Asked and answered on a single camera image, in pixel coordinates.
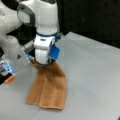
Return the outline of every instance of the fabric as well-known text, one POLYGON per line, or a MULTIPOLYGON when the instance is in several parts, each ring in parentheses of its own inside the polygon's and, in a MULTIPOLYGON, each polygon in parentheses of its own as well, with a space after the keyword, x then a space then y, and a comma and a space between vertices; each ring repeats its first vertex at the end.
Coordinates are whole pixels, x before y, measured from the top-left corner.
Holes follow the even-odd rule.
POLYGON ((57 63, 51 66, 39 66, 37 76, 28 92, 26 102, 42 108, 64 109, 66 98, 66 77, 57 63))

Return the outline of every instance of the brown cloth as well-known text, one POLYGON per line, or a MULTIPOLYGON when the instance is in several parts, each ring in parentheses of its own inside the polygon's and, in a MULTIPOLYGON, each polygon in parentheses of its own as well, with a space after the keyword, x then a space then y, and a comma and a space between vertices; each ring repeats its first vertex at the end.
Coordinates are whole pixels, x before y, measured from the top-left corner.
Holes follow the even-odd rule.
POLYGON ((37 76, 28 92, 26 102, 42 108, 64 109, 66 98, 66 77, 57 63, 51 66, 39 66, 37 76))

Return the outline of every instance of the brown towel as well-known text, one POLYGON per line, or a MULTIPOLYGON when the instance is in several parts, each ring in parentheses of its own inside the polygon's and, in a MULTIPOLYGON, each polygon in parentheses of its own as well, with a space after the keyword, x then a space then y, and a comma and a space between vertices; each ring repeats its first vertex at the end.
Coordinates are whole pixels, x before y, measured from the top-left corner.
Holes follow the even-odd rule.
POLYGON ((66 97, 66 77, 57 63, 51 66, 39 66, 31 61, 37 69, 37 76, 32 84, 26 102, 43 108, 64 109, 66 97))

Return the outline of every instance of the table surface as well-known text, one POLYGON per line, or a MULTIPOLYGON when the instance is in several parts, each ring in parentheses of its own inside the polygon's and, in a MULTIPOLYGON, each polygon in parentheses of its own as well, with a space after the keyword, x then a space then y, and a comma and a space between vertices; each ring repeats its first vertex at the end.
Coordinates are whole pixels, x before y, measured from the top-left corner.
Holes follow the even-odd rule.
POLYGON ((34 81, 32 66, 11 84, 0 86, 1 120, 118 120, 120 116, 120 50, 70 32, 58 42, 58 63, 67 76, 63 111, 25 103, 34 81))

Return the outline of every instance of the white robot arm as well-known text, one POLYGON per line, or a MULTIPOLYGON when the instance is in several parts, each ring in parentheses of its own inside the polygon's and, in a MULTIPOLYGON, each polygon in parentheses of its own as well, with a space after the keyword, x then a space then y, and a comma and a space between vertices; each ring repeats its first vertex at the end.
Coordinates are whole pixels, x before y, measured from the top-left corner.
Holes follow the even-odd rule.
POLYGON ((4 51, 4 59, 11 62, 14 72, 27 64, 18 40, 7 35, 21 26, 17 12, 6 7, 0 0, 0 47, 4 51))
POLYGON ((58 57, 55 46, 58 34, 58 10, 55 0, 29 0, 18 6, 19 20, 36 27, 34 39, 35 60, 39 64, 52 64, 58 57))

